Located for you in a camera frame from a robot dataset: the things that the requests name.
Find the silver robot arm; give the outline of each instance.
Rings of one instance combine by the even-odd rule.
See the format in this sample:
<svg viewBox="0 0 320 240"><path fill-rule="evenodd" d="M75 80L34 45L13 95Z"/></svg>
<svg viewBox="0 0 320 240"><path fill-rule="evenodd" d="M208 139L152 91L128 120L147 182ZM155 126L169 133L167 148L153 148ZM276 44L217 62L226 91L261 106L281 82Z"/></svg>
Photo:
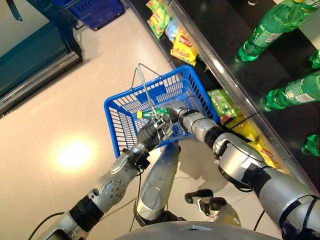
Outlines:
<svg viewBox="0 0 320 240"><path fill-rule="evenodd" d="M168 107L183 127L213 150L219 171L228 181L255 192L263 209L282 229L283 239L319 239L320 199L315 192L266 165L258 151L182 102Z"/></svg>
<svg viewBox="0 0 320 240"><path fill-rule="evenodd" d="M148 151L157 142L157 132L165 124L163 119L144 126L137 136L138 143L123 149L111 169L71 209L52 224L38 240L84 240L103 215L125 195L127 186L140 169L150 164Z"/></svg>

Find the green soda bottle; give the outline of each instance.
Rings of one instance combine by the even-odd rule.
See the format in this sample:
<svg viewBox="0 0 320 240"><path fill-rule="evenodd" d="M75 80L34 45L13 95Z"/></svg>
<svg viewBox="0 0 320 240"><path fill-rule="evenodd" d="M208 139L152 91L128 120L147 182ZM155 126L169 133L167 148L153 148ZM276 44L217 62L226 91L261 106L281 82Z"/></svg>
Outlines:
<svg viewBox="0 0 320 240"><path fill-rule="evenodd" d="M314 69L320 68L320 49L309 57L309 61Z"/></svg>
<svg viewBox="0 0 320 240"><path fill-rule="evenodd" d="M320 0L305 0L305 2L300 5L290 27L285 32L288 33L295 30L307 17L317 11L318 8L320 8Z"/></svg>
<svg viewBox="0 0 320 240"><path fill-rule="evenodd" d="M317 134L308 136L301 150L306 155L320 157L320 136Z"/></svg>
<svg viewBox="0 0 320 240"><path fill-rule="evenodd" d="M266 111L320 101L320 71L269 91L261 100Z"/></svg>
<svg viewBox="0 0 320 240"><path fill-rule="evenodd" d="M169 112L167 110L166 107L156 107L155 112L160 115L160 114L166 114L169 116ZM136 112L136 117L138 119L152 119L153 115L152 115L152 111L148 110L148 111L137 111Z"/></svg>
<svg viewBox="0 0 320 240"><path fill-rule="evenodd" d="M268 10L249 39L238 50L243 62L257 59L271 43L285 32L304 0L284 0Z"/></svg>

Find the store shelf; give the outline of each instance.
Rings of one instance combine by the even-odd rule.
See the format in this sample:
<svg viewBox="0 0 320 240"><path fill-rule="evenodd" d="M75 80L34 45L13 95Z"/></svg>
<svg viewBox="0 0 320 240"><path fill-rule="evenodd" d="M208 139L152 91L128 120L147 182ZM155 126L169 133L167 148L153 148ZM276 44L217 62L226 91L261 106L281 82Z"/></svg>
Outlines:
<svg viewBox="0 0 320 240"><path fill-rule="evenodd" d="M146 23L152 14L145 6L147 1L130 2ZM302 155L300 150L305 137L319 131L319 103L267 113L259 108L259 100L266 92L314 71L307 63L307 56L315 48L296 30L278 39L256 61L235 61L238 48L273 5L272 0L259 2L257 7L251 8L248 8L247 1L238 0L201 0L196 4L192 0L173 0L169 11L179 26L188 32L205 63L202 65L198 60L195 66L204 87L209 90L212 84L220 84L242 107L244 115L247 118L252 116L256 130L272 145L272 153L280 166L305 185L319 189L319 160ZM172 45L166 36L155 40L174 66L181 64L170 56ZM211 76L204 71L205 65L212 72Z"/></svg>

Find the blue shopping basket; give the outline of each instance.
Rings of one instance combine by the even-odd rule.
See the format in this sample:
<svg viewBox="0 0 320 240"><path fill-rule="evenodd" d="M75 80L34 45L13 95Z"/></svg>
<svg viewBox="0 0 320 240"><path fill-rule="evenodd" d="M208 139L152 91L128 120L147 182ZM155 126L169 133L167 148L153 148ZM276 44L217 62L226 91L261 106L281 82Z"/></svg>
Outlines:
<svg viewBox="0 0 320 240"><path fill-rule="evenodd" d="M191 66L180 66L147 82L146 86L155 108L181 101L187 103L190 109L203 113L206 118L213 119L216 123L219 121L209 96ZM137 111L148 109L150 106L142 85L105 100L104 111L116 158L120 156L123 148L130 149L137 143L138 131L148 122L148 119L137 118ZM169 139L163 140L158 147L190 134L178 122L173 124L172 131Z"/></svg>
<svg viewBox="0 0 320 240"><path fill-rule="evenodd" d="M104 26L125 12L120 0L53 0L53 2L68 9L92 30Z"/></svg>

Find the white floor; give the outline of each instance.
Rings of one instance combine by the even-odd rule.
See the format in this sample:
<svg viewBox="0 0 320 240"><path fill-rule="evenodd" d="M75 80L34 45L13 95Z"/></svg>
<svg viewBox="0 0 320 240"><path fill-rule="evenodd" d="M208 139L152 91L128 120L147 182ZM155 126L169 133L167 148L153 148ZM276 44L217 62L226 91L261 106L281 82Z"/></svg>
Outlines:
<svg viewBox="0 0 320 240"><path fill-rule="evenodd" d="M104 100L130 87L138 63L161 74L171 70L130 9L97 32L82 28L75 34L85 61L0 119L1 239L27 239L45 217L67 211L86 195L115 160ZM187 220L209 221L184 200L187 192L209 188L233 205L244 228L253 229L262 211L257 197L236 190L220 175L206 145L193 139L180 144L169 210ZM112 210L133 199L137 189L138 178ZM132 216L130 204L100 222L88 239L111 240L127 233ZM54 220L44 224L35 237ZM267 215L257 231L281 237Z"/></svg>

